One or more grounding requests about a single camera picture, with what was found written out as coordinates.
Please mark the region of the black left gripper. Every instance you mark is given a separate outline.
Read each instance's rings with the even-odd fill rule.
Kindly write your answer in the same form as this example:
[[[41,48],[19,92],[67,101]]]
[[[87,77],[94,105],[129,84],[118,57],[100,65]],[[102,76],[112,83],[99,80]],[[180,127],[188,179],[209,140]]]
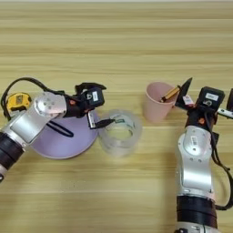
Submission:
[[[85,90],[89,90],[91,88],[100,88],[102,90],[106,90],[104,85],[98,83],[81,83],[80,85],[75,86],[75,90],[77,94],[71,97],[66,98],[66,113],[65,117],[77,117],[82,118],[86,117],[88,126],[91,129],[99,129],[103,127],[107,127],[114,122],[114,119],[108,118],[103,119],[98,122],[95,122],[94,115],[92,110],[95,108],[89,103],[87,96],[83,93]]]

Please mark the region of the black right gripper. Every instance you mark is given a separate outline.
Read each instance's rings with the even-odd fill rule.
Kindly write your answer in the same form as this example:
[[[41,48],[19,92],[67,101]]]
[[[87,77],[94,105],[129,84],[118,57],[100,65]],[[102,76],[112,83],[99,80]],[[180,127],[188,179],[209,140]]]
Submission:
[[[229,93],[227,109],[219,108],[218,110],[214,110],[203,106],[191,108],[194,103],[187,94],[191,82],[192,77],[179,88],[179,94],[175,103],[175,106],[181,109],[189,109],[187,112],[187,127],[200,127],[210,131],[217,123],[218,116],[233,119],[233,88],[231,88]]]

